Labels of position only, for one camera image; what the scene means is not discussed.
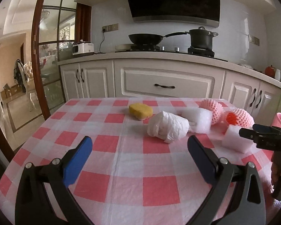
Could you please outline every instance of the hand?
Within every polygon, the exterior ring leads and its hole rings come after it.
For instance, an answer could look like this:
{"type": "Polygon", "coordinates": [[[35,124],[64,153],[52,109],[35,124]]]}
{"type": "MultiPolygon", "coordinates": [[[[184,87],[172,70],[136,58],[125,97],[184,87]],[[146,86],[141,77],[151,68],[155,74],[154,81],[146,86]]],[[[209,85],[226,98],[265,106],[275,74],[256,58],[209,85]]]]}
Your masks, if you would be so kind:
{"type": "Polygon", "coordinates": [[[272,185],[274,185],[278,181],[279,175],[277,173],[278,173],[278,166],[273,162],[272,166],[271,166],[271,184],[272,185]]]}

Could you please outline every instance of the cardboard box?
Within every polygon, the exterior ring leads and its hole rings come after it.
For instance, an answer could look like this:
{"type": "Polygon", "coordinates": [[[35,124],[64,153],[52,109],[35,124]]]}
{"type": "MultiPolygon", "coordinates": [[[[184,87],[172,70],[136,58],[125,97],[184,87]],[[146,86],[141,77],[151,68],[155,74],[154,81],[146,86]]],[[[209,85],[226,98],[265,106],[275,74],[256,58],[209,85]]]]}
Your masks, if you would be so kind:
{"type": "Polygon", "coordinates": [[[21,92],[22,88],[19,85],[14,85],[11,87],[10,91],[11,91],[11,94],[14,95],[14,94],[21,92]]]}
{"type": "Polygon", "coordinates": [[[2,101],[4,101],[5,99],[7,99],[6,94],[5,94],[5,91],[0,92],[0,95],[1,95],[2,101]]]}
{"type": "Polygon", "coordinates": [[[11,91],[10,91],[10,90],[8,90],[8,89],[4,89],[4,91],[5,91],[5,94],[6,94],[6,97],[7,97],[7,98],[12,96],[12,94],[11,94],[11,91]]]}

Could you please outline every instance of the gas stove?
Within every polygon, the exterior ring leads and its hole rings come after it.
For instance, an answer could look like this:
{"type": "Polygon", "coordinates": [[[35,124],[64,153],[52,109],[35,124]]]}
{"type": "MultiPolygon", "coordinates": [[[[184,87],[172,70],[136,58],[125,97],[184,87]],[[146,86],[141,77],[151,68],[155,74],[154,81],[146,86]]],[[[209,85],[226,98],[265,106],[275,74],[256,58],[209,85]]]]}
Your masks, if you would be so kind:
{"type": "Polygon", "coordinates": [[[116,52],[172,52],[172,53],[180,53],[180,54],[189,54],[189,55],[196,55],[205,58],[214,58],[217,60],[228,62],[227,60],[215,58],[214,52],[209,50],[197,49],[194,47],[189,47],[188,52],[179,52],[179,48],[175,48],[175,51],[165,51],[164,47],[161,48],[155,45],[132,45],[129,50],[123,51],[116,51],[116,52]]]}

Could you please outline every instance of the rice cooker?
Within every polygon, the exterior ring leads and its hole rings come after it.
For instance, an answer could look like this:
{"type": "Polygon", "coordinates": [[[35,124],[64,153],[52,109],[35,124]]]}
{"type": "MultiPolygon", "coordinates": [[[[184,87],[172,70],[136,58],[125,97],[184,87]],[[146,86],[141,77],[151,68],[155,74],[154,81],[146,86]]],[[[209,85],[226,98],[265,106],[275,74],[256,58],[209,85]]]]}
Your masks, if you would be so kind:
{"type": "Polygon", "coordinates": [[[72,48],[72,54],[73,57],[84,57],[84,56],[90,56],[95,53],[94,51],[94,44],[90,41],[83,41],[80,40],[77,44],[73,45],[72,48]]]}

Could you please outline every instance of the burner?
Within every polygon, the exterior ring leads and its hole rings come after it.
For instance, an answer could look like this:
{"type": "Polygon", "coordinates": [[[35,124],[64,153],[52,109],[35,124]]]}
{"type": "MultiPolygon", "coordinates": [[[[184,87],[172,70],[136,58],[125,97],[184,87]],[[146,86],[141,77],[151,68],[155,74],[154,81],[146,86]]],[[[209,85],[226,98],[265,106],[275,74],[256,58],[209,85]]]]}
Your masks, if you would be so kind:
{"type": "Polygon", "coordinates": [[[154,46],[154,45],[132,45],[131,46],[131,51],[160,51],[159,46],[154,46]]]}
{"type": "Polygon", "coordinates": [[[210,51],[210,50],[197,49],[197,48],[194,48],[191,46],[188,48],[187,52],[192,55],[208,56],[208,57],[214,58],[214,52],[210,51]]]}

